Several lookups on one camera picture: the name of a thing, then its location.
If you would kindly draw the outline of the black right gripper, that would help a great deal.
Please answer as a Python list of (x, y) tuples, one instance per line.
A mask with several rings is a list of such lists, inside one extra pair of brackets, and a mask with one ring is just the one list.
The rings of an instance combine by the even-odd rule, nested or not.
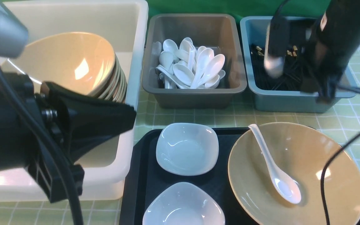
[[(267, 74), (283, 75), (290, 37), (289, 21), (281, 15), (283, 1), (267, 27)], [(360, 88), (340, 84), (348, 63), (360, 46), (360, 0), (332, 0), (321, 19), (311, 28), (309, 39), (301, 46), (298, 60), (312, 83), (301, 91), (317, 92), (317, 102), (330, 103), (336, 90), (360, 94)]]

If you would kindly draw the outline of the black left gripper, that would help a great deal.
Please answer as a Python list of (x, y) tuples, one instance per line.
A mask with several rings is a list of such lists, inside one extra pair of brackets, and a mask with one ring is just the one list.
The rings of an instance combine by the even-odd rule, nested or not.
[[(70, 91), (56, 83), (42, 84), (40, 94), (26, 74), (4, 74), (36, 119), (72, 162), (92, 149), (134, 127), (136, 111), (124, 103), (106, 101)], [(25, 169), (51, 203), (67, 199), (63, 180), (48, 151), (28, 128), (0, 90), (0, 171)], [(0, 201), (19, 201), (14, 194), (27, 194), (22, 185), (8, 183), (0, 176)]]

